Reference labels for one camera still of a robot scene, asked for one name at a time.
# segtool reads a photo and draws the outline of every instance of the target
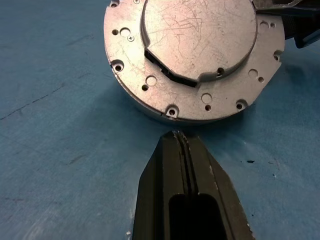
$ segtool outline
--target screw hole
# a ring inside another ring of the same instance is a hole
[[[121,71],[122,70],[122,67],[120,66],[120,65],[117,65],[117,66],[115,66],[115,68],[114,68],[116,71]]]
[[[222,67],[219,67],[217,70],[217,78],[220,78],[225,73],[225,70]]]
[[[118,34],[119,34],[119,31],[116,30],[116,29],[114,29],[114,30],[112,30],[112,34],[113,34],[113,35],[118,35]]]
[[[206,105],[205,106],[205,110],[209,112],[211,110],[211,106],[210,105]]]
[[[171,109],[171,110],[169,111],[169,114],[170,114],[171,116],[173,116],[173,115],[175,115],[175,114],[176,114],[176,111],[175,111],[175,110],[173,110],[173,109]]]
[[[149,89],[149,86],[147,84],[142,85],[142,90],[147,91]]]

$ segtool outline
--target blue mat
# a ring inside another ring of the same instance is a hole
[[[127,240],[159,137],[104,49],[109,1],[0,2],[0,238]],[[286,42],[243,114],[193,127],[259,240],[320,239],[320,43]]]

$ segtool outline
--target crack on blue surface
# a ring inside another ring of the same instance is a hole
[[[16,113],[16,112],[20,112],[20,111],[21,111],[22,109],[24,109],[25,107],[27,107],[27,106],[29,106],[29,105],[31,105],[31,104],[34,104],[34,103],[36,103],[36,102],[38,102],[38,101],[40,101],[40,100],[48,97],[49,95],[55,93],[56,91],[60,90],[60,89],[63,88],[64,86],[65,86],[65,84],[62,83],[60,87],[58,87],[57,89],[53,90],[51,93],[49,93],[49,94],[47,94],[47,95],[44,95],[44,96],[42,96],[42,97],[40,97],[40,98],[38,98],[38,99],[36,99],[36,100],[33,100],[32,102],[27,103],[26,105],[24,105],[24,106],[22,106],[22,107],[19,107],[18,109],[10,112],[8,115],[3,116],[2,118],[0,118],[0,120],[4,120],[4,119],[6,119],[7,117],[11,116],[12,114],[14,114],[14,113]]]

